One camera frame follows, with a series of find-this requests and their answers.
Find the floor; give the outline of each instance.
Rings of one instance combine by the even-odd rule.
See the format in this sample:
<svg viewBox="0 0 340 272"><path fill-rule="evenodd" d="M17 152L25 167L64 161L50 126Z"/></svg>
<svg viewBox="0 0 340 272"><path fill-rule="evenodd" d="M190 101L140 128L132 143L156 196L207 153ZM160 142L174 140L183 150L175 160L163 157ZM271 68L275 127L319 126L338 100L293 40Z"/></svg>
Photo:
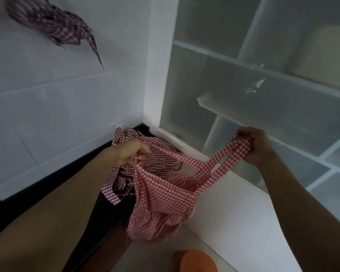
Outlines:
<svg viewBox="0 0 340 272"><path fill-rule="evenodd" d="M177 236L158 244L132 243L111 272L172 272L172 256L175 250L200 249L217 265L218 271L237 272L186 226L182 225Z"/></svg>

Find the person's left hand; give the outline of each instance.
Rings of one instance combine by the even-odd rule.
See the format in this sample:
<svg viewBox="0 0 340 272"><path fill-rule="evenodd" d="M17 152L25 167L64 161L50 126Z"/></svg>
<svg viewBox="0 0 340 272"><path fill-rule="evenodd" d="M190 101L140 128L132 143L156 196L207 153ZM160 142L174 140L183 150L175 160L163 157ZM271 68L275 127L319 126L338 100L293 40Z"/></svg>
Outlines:
<svg viewBox="0 0 340 272"><path fill-rule="evenodd" d="M113 166L122 166L127 163L135 165L133 157L137 154L137 162L142 166L145 162L145 155L150 154L150 146L139 139L130 139L123 143L107 148L113 155Z"/></svg>

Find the person's right arm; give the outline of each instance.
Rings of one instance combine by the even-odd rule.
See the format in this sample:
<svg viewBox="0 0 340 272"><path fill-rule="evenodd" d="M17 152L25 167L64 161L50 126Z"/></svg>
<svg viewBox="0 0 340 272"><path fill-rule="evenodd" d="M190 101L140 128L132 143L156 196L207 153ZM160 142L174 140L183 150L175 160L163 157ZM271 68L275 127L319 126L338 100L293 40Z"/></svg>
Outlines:
<svg viewBox="0 0 340 272"><path fill-rule="evenodd" d="M340 271L340 221L294 177L263 130L245 127L253 150L244 160L255 165L265 181L282 232L304 272Z"/></svg>

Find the checkered pattern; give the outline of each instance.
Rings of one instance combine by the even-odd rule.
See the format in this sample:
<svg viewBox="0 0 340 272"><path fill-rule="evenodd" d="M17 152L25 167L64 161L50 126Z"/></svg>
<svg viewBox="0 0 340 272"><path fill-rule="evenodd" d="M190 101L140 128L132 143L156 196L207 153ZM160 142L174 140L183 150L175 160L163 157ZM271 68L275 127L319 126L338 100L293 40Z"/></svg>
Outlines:
<svg viewBox="0 0 340 272"><path fill-rule="evenodd" d="M142 133L132 129L123 132L121 128L117 128L114 132L112 145L117 145L133 138L159 145L161 149L165 149L171 153L184 155L182 152L178 152L171 144L157 137L144 136ZM165 154L160 149L151 147L151 154L146 155L143 168L159 178L166 178L171 171L180 170L182 164L182 161L179 161L177 158ZM101 189L102 193L114 205L118 204L124 196L134 194L132 192L134 174L135 171L132 165L113 167Z"/></svg>
<svg viewBox="0 0 340 272"><path fill-rule="evenodd" d="M7 0L5 8L15 20L43 32L58 46L78 46L85 39L103 67L92 29L76 14L51 5L49 0L45 2L46 4L38 0Z"/></svg>
<svg viewBox="0 0 340 272"><path fill-rule="evenodd" d="M128 236L136 242L160 242L172 238L181 222L194 215L195 201L199 195L247 154L252 146L252 138L232 140L206 163L166 151L158 145L151 146L198 170L191 176L170 173L162 179L136 166L133 178L136 205L127 229ZM227 160L212 172L228 153L231 155Z"/></svg>

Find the glass cabinet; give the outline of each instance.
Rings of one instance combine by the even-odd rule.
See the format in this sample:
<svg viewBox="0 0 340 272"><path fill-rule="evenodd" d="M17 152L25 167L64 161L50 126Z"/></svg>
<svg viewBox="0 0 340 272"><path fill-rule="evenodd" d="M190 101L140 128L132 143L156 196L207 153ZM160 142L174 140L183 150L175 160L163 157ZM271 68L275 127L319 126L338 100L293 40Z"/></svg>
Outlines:
<svg viewBox="0 0 340 272"><path fill-rule="evenodd" d="M340 0L179 0L160 127L210 157L240 126L340 220Z"/></svg>

